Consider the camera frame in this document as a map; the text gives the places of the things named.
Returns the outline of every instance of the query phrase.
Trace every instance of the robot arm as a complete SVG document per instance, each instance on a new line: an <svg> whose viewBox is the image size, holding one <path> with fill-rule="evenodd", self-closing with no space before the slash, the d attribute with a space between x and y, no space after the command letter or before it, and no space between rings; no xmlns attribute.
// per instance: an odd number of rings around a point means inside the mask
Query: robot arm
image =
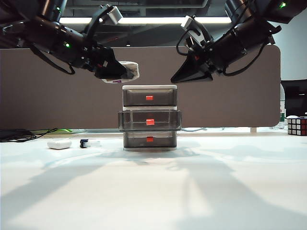
<svg viewBox="0 0 307 230"><path fill-rule="evenodd" d="M215 72L226 76L242 73L268 43L275 43L272 35L278 33L281 27L274 27L268 21L289 23L306 7L307 0L227 0L225 9L232 27L216 40L194 17L187 16L181 27L185 30L184 35L189 34L185 42L189 52L179 51L179 41L177 51L187 59L171 81L212 81ZM232 73L226 71L229 64L258 47L258 55L246 67Z"/></svg>
<svg viewBox="0 0 307 230"><path fill-rule="evenodd" d="M67 0L0 0L0 37L18 40L18 47L28 47L34 54L58 70L74 74L72 67L94 72L111 82L132 80L131 71L121 65L109 47L93 39L99 23L117 24L117 7L106 5L95 13L86 29L79 33L59 23ZM67 63L70 71L53 63L41 51Z"/></svg>

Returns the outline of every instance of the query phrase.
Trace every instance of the transparent drawer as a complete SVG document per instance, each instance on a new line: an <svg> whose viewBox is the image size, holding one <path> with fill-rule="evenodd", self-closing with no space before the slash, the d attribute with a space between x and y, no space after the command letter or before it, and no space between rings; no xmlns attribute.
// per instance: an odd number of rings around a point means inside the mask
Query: transparent drawer
<svg viewBox="0 0 307 230"><path fill-rule="evenodd" d="M174 148L177 145L176 131L124 132L124 148Z"/></svg>
<svg viewBox="0 0 307 230"><path fill-rule="evenodd" d="M177 89L123 90L123 106L176 106Z"/></svg>
<svg viewBox="0 0 307 230"><path fill-rule="evenodd" d="M118 113L120 131L180 130L179 110L126 110Z"/></svg>

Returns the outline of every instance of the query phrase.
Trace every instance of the gray partition panel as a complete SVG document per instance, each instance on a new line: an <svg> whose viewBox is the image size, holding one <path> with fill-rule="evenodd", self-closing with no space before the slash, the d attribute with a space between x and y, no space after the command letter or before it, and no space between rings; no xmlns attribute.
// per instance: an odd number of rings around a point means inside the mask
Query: gray partition panel
<svg viewBox="0 0 307 230"><path fill-rule="evenodd" d="M118 60L139 63L130 84L171 84L185 57L174 47L114 48ZM245 66L257 51L234 63ZM0 51L0 128L115 128L122 84L105 84L78 69L66 75L28 49ZM280 51L266 46L244 73L212 82L178 84L183 127L269 127L279 120Z"/></svg>

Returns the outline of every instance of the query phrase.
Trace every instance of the white wall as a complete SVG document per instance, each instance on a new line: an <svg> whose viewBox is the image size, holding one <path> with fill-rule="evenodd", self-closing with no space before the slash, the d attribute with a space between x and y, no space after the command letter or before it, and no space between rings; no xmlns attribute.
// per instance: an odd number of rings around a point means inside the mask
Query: white wall
<svg viewBox="0 0 307 230"><path fill-rule="evenodd" d="M274 39L281 50L282 80L307 79L307 9L280 26L282 30Z"/></svg>

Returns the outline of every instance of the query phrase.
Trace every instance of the cable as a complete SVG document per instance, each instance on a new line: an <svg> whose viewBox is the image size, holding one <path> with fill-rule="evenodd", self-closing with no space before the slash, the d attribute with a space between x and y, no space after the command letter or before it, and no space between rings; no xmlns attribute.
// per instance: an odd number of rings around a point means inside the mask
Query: cable
<svg viewBox="0 0 307 230"><path fill-rule="evenodd" d="M185 128L181 129L181 131L184 131L184 132L196 132L196 131L200 131L200 130L207 130L207 128L203 127L203 128L193 129L193 130L188 130L188 129L185 129Z"/></svg>
<svg viewBox="0 0 307 230"><path fill-rule="evenodd" d="M226 73L226 68L227 68L227 67L225 67L225 68L223 69L223 74L224 74L225 76L235 76L235 75L237 75L237 74L239 74L239 73L243 73L245 70L247 70L247 69L257 60L257 58L260 56L260 54L262 53L262 51L263 51L263 49L264 49L265 46L266 46L266 42L264 42L264 43L262 44L262 46L261 46L261 48L260 48L258 54L254 57L254 59L252 59L252 61L251 61L250 63L248 63L244 68L239 69L239 70L234 71L234 72L231 72L231 73Z"/></svg>
<svg viewBox="0 0 307 230"><path fill-rule="evenodd" d="M53 133L57 130L58 130L58 128L48 129L46 132L38 133L38 134L34 134L30 130L26 130L26 129L0 130L0 135L1 135L1 132L3 132L4 134L5 134L5 132L14 133L12 135L7 135L7 136L4 136L3 138L1 138L0 143L4 143L4 142L21 143L21 142L26 142L26 141L30 141L30 140L35 140L35 139L38 139L38 138L40 138L40 137L42 137L42 136L44 136L48 133Z"/></svg>
<svg viewBox="0 0 307 230"><path fill-rule="evenodd" d="M75 70L72 68L71 64L67 63L67 65L69 65L69 69L71 70L70 72L68 72L67 70L63 69L62 67L58 66L56 63L54 63L53 61L51 61L49 58L47 58L38 48L36 48L33 44L27 44L29 46L29 48L31 49L31 51L37 55L40 59L42 59L43 61L45 61L46 63L48 63L49 65L51 65L52 67L56 68L57 70L62 71L63 73L67 73L69 75L73 75L75 74Z"/></svg>
<svg viewBox="0 0 307 230"><path fill-rule="evenodd" d="M179 41L176 44L176 51L178 54L183 55L183 56L187 56L189 53L183 53L179 50L179 44L181 42L181 40L183 39L183 37L189 32L190 30L187 30L186 32L183 33L183 35L181 36L181 38L179 39Z"/></svg>

